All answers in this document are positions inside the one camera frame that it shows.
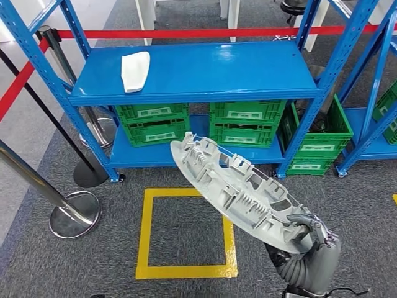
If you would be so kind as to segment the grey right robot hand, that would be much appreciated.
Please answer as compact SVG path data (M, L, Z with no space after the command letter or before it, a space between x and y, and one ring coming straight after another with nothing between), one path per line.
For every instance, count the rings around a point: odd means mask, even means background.
M285 297L326 297L340 254L340 240L313 214L294 214L288 218L299 225L306 225L316 237L312 249L301 259L303 262L301 268L305 273L303 280L289 282Z

